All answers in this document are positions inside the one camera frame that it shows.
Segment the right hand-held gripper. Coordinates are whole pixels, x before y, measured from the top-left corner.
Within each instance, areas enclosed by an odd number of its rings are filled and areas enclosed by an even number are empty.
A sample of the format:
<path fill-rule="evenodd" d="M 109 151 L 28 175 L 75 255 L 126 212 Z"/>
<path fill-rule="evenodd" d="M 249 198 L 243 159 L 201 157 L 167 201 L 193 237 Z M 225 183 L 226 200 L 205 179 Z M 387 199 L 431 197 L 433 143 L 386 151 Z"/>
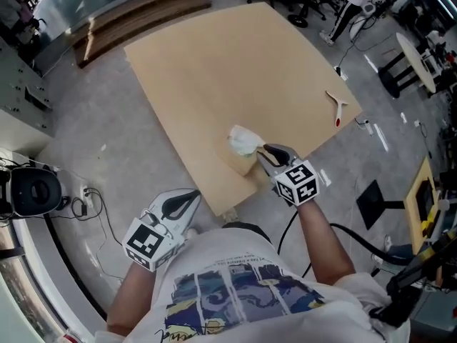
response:
<path fill-rule="evenodd" d="M 274 177 L 280 197 L 294 206 L 300 206 L 319 195 L 318 176 L 309 160 L 293 162 L 298 154 L 291 147 L 281 144 L 264 144 L 263 149 L 278 165 L 259 151 L 256 153 L 257 161 L 269 177 Z"/>

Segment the white cloth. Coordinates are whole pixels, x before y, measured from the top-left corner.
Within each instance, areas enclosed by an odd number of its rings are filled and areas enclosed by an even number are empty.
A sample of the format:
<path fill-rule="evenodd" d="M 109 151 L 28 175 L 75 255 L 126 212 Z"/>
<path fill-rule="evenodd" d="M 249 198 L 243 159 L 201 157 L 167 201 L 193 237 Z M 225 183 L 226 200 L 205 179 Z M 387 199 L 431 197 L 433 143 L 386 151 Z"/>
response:
<path fill-rule="evenodd" d="M 248 157 L 262 148 L 266 142 L 251 130 L 235 125 L 228 136 L 228 144 L 236 154 Z"/>

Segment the person's right forearm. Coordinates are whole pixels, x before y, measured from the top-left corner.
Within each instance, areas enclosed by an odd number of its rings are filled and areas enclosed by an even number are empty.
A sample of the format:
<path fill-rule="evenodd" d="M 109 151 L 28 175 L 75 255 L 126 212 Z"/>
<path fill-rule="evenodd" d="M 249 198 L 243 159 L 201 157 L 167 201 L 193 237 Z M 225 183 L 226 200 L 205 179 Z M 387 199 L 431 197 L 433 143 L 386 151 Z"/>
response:
<path fill-rule="evenodd" d="M 316 281 L 334 285 L 355 274 L 353 262 L 319 205 L 311 200 L 298 206 L 297 211 Z"/>

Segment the person's left forearm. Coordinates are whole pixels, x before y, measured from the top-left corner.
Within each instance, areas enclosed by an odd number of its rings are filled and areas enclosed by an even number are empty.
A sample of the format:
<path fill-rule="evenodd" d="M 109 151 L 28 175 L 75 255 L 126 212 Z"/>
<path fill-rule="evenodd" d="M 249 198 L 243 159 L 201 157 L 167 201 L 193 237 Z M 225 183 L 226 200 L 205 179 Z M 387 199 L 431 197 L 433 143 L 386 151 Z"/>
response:
<path fill-rule="evenodd" d="M 109 308 L 108 332 L 127 337 L 148 314 L 156 282 L 156 272 L 132 263 Z"/>

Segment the person's black trousers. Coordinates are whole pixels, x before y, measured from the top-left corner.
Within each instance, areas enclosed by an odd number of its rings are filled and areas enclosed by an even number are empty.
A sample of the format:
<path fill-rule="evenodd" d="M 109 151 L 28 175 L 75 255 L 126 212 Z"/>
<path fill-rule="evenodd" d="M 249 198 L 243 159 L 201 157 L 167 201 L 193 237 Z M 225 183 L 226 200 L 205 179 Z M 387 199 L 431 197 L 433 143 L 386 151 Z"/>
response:
<path fill-rule="evenodd" d="M 245 245 L 265 244 L 272 246 L 270 238 L 257 225 L 245 222 L 231 222 L 221 228 L 225 236 Z"/>

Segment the person in white printed shirt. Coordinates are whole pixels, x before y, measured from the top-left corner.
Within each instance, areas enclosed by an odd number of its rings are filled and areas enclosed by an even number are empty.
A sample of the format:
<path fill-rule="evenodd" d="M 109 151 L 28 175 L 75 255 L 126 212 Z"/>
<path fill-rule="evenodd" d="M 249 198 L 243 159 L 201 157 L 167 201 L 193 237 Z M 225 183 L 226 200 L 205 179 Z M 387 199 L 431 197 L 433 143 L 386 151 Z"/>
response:
<path fill-rule="evenodd" d="M 122 337 L 95 343 L 408 343 L 411 327 L 370 317 L 389 303 L 367 273 L 333 285 L 307 281 L 261 235 L 214 229 L 166 265 L 151 309 Z"/>

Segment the white T-shaped scraper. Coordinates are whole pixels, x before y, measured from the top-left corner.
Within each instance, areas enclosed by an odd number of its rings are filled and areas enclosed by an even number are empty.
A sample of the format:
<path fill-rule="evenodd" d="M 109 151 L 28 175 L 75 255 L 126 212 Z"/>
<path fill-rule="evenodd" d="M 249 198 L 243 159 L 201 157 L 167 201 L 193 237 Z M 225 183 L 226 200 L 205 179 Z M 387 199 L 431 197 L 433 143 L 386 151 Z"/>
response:
<path fill-rule="evenodd" d="M 325 93 L 330 99 L 334 100 L 336 103 L 335 127 L 339 128 L 342 120 L 343 107 L 346 106 L 348 103 L 343 100 L 337 99 L 333 94 L 330 94 L 328 91 L 325 91 Z"/>

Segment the wooden table with white legs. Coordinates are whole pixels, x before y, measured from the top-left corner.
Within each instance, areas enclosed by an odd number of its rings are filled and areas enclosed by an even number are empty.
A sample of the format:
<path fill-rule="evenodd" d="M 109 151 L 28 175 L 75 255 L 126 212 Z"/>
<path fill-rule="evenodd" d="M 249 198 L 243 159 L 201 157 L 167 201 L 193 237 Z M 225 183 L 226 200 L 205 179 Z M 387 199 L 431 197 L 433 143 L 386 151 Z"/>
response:
<path fill-rule="evenodd" d="M 268 4 L 202 14 L 125 48 L 169 140 L 211 211 L 221 215 L 266 182 L 242 177 L 216 154 L 233 126 L 308 156 L 361 113 L 317 48 Z M 336 103 L 348 104 L 335 127 Z"/>

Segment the black square-base floor stand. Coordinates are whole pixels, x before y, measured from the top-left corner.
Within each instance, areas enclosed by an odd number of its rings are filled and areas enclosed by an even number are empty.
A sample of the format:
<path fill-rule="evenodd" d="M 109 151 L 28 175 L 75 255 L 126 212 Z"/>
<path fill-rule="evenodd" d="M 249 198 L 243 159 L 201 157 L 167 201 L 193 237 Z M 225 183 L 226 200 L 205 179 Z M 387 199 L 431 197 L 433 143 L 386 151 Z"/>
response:
<path fill-rule="evenodd" d="M 405 209 L 402 201 L 386 201 L 376 180 L 361 193 L 356 204 L 367 230 L 377 222 L 386 209 Z"/>

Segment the white-rimmed black round pod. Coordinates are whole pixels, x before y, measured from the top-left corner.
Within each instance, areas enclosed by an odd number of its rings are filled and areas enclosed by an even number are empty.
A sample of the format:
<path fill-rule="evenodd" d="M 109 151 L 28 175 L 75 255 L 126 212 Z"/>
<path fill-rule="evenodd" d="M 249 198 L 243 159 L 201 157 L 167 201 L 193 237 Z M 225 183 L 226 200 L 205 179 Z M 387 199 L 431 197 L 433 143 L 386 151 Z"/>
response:
<path fill-rule="evenodd" d="M 11 204 L 20 217 L 36 217 L 57 208 L 62 190 L 57 176 L 46 169 L 18 167 L 11 170 Z"/>

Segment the black office chair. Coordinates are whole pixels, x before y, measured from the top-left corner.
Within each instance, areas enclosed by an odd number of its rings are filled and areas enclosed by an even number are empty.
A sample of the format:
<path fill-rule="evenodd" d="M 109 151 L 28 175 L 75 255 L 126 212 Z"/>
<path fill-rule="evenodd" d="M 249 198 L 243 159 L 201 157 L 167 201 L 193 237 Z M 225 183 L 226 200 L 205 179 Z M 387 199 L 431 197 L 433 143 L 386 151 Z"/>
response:
<path fill-rule="evenodd" d="M 301 10 L 298 14 L 289 14 L 287 16 L 288 21 L 294 26 L 299 28 L 306 28 L 308 26 L 306 18 L 310 9 L 316 11 L 321 16 L 322 21 L 326 20 L 326 15 L 319 8 L 322 0 L 292 0 L 292 2 L 301 5 Z"/>

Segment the round white table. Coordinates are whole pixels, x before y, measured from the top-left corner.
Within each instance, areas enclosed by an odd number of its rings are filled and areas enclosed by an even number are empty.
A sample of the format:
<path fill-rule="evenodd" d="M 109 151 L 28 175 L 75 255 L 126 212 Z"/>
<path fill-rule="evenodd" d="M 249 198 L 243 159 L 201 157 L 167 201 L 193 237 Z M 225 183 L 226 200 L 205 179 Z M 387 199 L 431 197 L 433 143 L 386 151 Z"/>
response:
<path fill-rule="evenodd" d="M 421 54 L 403 34 L 396 33 L 396 40 L 400 45 L 401 53 L 378 69 L 378 77 L 386 91 L 394 99 L 398 99 L 401 91 L 420 81 L 430 93 L 435 94 L 435 82 Z M 402 59 L 406 59 L 408 66 L 394 76 L 390 70 Z"/>

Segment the grey locker cabinet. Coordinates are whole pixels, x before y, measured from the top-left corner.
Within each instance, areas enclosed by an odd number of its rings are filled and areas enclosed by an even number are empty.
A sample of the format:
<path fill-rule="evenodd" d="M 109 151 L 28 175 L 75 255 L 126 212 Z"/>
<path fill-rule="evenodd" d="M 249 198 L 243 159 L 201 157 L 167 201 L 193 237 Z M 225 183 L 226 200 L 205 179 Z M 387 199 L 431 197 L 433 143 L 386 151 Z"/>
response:
<path fill-rule="evenodd" d="M 36 156 L 54 138 L 45 81 L 0 37 L 0 147 Z"/>

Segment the wooden stage steps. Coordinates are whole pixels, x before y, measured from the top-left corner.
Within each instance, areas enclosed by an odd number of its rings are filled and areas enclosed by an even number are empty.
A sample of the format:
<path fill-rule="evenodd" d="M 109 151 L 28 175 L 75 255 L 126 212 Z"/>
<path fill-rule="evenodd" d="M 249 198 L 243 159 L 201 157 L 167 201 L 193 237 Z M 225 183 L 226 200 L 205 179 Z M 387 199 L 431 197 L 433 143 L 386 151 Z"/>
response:
<path fill-rule="evenodd" d="M 168 21 L 210 8 L 211 0 L 126 0 L 69 34 L 82 69 L 125 41 Z"/>

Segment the yellow wooden frame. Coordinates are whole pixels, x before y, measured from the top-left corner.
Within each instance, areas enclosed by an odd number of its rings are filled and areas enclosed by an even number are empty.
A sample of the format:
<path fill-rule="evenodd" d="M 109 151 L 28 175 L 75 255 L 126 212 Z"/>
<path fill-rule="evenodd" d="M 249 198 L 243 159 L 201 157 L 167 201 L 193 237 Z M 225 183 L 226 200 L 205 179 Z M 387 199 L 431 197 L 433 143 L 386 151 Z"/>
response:
<path fill-rule="evenodd" d="M 433 205 L 428 212 L 427 219 L 422 220 L 416 195 L 419 192 L 422 183 L 426 181 L 431 185 Z M 435 188 L 431 165 L 427 156 L 423 159 L 418 168 L 406 198 L 403 200 L 403 205 L 405 207 L 406 219 L 408 222 L 411 248 L 413 253 L 417 254 L 425 240 L 431 235 L 431 231 L 435 227 L 438 217 L 438 192 Z"/>

